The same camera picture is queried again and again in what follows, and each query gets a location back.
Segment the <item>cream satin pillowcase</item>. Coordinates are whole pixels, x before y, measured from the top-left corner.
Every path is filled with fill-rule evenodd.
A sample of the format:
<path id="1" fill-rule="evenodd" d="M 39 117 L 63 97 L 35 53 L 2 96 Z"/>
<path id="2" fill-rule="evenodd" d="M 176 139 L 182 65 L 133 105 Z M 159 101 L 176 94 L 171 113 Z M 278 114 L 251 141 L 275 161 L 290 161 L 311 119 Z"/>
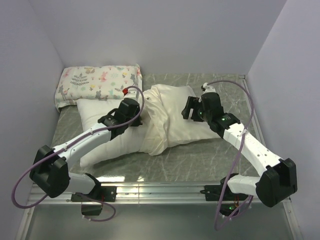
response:
<path id="1" fill-rule="evenodd" d="M 183 119 L 188 97 L 196 96 L 190 86 L 156 84 L 143 96 L 142 119 L 147 130 L 140 152 L 156 156 L 167 148 L 219 137 L 207 123 Z"/>

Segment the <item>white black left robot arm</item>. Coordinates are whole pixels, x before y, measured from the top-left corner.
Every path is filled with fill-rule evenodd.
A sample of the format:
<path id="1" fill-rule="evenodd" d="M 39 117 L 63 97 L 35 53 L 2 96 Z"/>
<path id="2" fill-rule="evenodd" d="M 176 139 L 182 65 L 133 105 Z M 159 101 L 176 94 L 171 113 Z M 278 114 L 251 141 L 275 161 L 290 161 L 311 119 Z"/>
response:
<path id="1" fill-rule="evenodd" d="M 36 154 L 30 179 L 50 198 L 73 192 L 83 194 L 89 201 L 100 199 L 101 183 L 89 173 L 71 173 L 70 167 L 98 146 L 118 140 L 128 128 L 142 125 L 141 112 L 136 100 L 125 98 L 117 108 L 72 140 L 53 148 L 44 145 Z"/>

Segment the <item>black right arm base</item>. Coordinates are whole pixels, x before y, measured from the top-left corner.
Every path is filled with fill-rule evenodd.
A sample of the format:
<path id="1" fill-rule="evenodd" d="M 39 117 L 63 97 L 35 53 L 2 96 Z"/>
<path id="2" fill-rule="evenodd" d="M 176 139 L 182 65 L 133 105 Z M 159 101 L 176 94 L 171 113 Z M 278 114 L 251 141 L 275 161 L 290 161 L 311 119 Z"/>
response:
<path id="1" fill-rule="evenodd" d="M 205 195 L 205 200 L 207 202 L 219 201 L 220 195 L 222 193 L 222 188 L 225 183 L 226 177 L 220 180 L 220 184 L 209 184 L 205 185 L 204 189 L 200 191 L 201 194 Z M 222 201 L 229 201 L 232 203 L 222 203 L 219 213 L 222 216 L 229 216 L 239 205 L 240 201 L 246 200 L 248 195 L 243 193 L 232 193 L 228 185 L 226 186 Z"/>

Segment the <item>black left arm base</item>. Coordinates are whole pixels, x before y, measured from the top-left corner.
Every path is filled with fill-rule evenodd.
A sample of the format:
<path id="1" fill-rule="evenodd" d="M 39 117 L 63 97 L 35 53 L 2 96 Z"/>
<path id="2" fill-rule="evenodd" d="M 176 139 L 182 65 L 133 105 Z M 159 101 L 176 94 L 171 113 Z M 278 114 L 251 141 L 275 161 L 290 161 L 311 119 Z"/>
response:
<path id="1" fill-rule="evenodd" d="M 103 222 L 111 220 L 116 215 L 116 209 L 111 204 L 116 201 L 116 196 L 116 186 L 100 186 L 88 194 L 78 192 L 72 193 L 70 201 L 72 203 L 81 204 L 81 214 L 87 220 L 91 220 L 93 222 Z M 106 219 L 93 219 L 93 217 L 98 217 L 102 213 L 104 206 L 111 208 L 111 216 Z"/>

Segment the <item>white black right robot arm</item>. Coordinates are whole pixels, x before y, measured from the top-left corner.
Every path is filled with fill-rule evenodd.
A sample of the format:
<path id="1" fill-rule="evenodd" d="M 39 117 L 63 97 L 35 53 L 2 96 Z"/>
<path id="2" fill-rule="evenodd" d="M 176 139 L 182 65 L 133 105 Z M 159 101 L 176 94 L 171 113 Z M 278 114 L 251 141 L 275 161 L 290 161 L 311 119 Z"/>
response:
<path id="1" fill-rule="evenodd" d="M 273 207 L 298 190 L 297 167 L 290 158 L 282 159 L 260 143 L 235 117 L 227 113 L 216 92 L 188 97 L 181 112 L 185 120 L 205 122 L 209 128 L 238 150 L 258 173 L 257 177 L 231 172 L 220 181 L 220 199 L 236 195 L 256 196 L 267 207 Z"/>

